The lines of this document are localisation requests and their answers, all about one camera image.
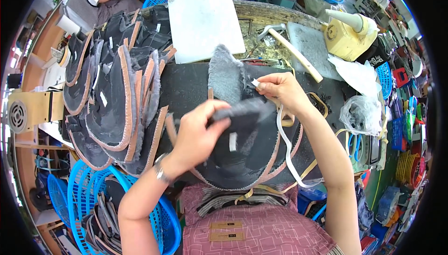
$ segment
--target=white cutting board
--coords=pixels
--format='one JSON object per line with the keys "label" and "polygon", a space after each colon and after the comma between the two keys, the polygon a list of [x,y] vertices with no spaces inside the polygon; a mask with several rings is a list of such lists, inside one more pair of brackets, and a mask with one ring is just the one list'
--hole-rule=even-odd
{"label": "white cutting board", "polygon": [[[336,67],[327,60],[328,49],[323,32],[290,21],[286,25],[286,30],[290,43],[311,62],[322,77],[344,81],[336,71]],[[296,71],[308,72],[294,56],[292,66]]]}
{"label": "white cutting board", "polygon": [[168,11],[177,64],[210,59],[218,44],[246,51],[232,0],[168,0]]}

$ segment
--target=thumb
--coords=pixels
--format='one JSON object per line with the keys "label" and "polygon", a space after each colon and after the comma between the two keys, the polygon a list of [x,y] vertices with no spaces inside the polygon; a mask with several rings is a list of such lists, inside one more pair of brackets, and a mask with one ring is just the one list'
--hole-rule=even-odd
{"label": "thumb", "polygon": [[267,83],[260,83],[257,88],[259,88],[260,90],[262,90],[265,93],[270,93],[273,95],[277,95],[278,93],[278,85],[267,82]]}
{"label": "thumb", "polygon": [[207,129],[207,136],[216,142],[219,136],[230,126],[230,118],[225,118],[213,123]]}

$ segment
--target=wooden hammer handle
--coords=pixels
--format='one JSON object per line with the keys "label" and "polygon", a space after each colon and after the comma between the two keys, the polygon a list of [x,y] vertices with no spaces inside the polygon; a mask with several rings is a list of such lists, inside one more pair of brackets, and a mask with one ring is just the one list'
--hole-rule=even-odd
{"label": "wooden hammer handle", "polygon": [[288,48],[288,50],[299,60],[306,70],[308,70],[311,76],[313,76],[317,83],[323,80],[322,75],[316,70],[316,68],[314,68],[314,66],[296,48],[294,48],[288,40],[272,28],[270,28],[268,32]]}

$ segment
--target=green floor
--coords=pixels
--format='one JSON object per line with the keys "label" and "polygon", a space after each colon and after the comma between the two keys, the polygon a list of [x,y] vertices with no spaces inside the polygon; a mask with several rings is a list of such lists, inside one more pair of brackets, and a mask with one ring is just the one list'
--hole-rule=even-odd
{"label": "green floor", "polygon": [[395,168],[398,161],[398,151],[391,149],[392,122],[388,123],[388,141],[389,143],[386,151],[386,163],[384,165],[384,169],[381,171],[372,170],[367,186],[364,188],[367,204],[375,214],[378,211],[378,202],[383,195],[383,192],[388,186],[395,184]]}

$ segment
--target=brown label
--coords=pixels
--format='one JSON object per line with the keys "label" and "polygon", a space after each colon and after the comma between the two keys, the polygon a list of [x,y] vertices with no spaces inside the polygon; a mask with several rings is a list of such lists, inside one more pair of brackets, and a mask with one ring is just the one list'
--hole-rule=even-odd
{"label": "brown label", "polygon": [[241,228],[241,227],[243,227],[241,221],[214,222],[210,224],[210,229],[227,229],[227,228]]}
{"label": "brown label", "polygon": [[244,233],[210,233],[209,241],[229,241],[229,240],[244,240]]}

